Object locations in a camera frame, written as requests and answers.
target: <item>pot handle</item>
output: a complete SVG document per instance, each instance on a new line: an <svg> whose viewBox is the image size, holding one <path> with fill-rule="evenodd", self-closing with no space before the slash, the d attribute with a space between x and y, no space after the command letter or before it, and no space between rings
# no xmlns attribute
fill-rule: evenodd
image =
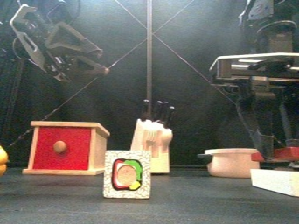
<svg viewBox="0 0 299 224"><path fill-rule="evenodd" d="M211 154L197 154L197 159L200 160L201 165L207 165L212 160Z"/></svg>

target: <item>red wooden box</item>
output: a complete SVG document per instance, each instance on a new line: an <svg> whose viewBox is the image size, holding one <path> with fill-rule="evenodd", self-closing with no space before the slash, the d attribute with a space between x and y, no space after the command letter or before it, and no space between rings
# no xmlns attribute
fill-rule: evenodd
<svg viewBox="0 0 299 224"><path fill-rule="evenodd" d="M23 174L104 172L108 131L96 122L32 122L28 169Z"/></svg>

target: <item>knife handle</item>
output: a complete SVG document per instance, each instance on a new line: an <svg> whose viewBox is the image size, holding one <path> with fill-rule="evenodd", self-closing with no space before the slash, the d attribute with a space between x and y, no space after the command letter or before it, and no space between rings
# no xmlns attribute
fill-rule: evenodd
<svg viewBox="0 0 299 224"><path fill-rule="evenodd" d="M143 104L143 107L141 107L141 115L140 115L140 120L141 121L148 119L148 105L149 105L149 101L144 100L144 104Z"/></svg>
<svg viewBox="0 0 299 224"><path fill-rule="evenodd" d="M161 115L159 119L159 123L164 123L165 117L167 117L167 107L168 107L168 101L163 101L163 109L161 109Z"/></svg>
<svg viewBox="0 0 299 224"><path fill-rule="evenodd" d="M160 119L161 112L163 112L163 102L157 101L153 105L153 117L152 117L153 122Z"/></svg>
<svg viewBox="0 0 299 224"><path fill-rule="evenodd" d="M163 122L163 127L165 129L169 128L169 125L171 125L172 119L173 119L173 112L175 112L175 108L173 108L173 106L171 106L167 109L165 118L164 118L164 122Z"/></svg>

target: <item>knife block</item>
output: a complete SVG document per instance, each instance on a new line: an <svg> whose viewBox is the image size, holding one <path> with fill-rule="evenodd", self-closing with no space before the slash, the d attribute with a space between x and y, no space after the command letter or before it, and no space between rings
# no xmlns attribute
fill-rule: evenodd
<svg viewBox="0 0 299 224"><path fill-rule="evenodd" d="M28 169L23 174L104 172L108 131L96 122L32 122Z"/></svg>
<svg viewBox="0 0 299 224"><path fill-rule="evenodd" d="M151 173L169 173L171 129L151 120L136 120L131 151L151 151Z"/></svg>

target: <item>red object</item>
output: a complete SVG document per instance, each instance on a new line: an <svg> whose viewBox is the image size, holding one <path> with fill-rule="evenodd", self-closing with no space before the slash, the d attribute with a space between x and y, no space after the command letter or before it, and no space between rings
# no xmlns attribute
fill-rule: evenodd
<svg viewBox="0 0 299 224"><path fill-rule="evenodd" d="M40 127L32 168L87 170L89 168L89 139L89 128ZM63 153L57 153L52 148L57 141L67 144L67 150Z"/></svg>
<svg viewBox="0 0 299 224"><path fill-rule="evenodd" d="M262 154L254 153L251 160L264 162ZM299 161L299 147L286 147L275 150L275 159L271 162Z"/></svg>

